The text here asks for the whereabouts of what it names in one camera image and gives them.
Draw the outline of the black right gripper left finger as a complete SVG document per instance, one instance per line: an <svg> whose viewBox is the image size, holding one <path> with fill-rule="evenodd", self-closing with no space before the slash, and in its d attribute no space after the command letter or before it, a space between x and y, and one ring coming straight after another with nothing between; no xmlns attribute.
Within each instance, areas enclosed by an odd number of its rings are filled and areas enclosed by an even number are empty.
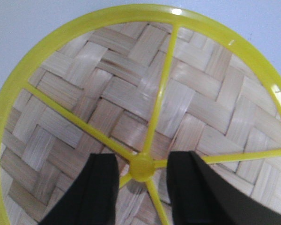
<svg viewBox="0 0 281 225"><path fill-rule="evenodd" d="M114 154L90 154L79 176L42 225L113 225L119 189Z"/></svg>

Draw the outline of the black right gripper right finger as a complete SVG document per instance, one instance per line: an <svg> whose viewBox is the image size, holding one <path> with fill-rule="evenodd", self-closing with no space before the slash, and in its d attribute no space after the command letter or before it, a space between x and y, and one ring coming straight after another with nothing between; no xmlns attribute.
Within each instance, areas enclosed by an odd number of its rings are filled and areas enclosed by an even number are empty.
<svg viewBox="0 0 281 225"><path fill-rule="evenodd" d="M174 151L167 189L176 225L281 225L281 215L249 198L193 151Z"/></svg>

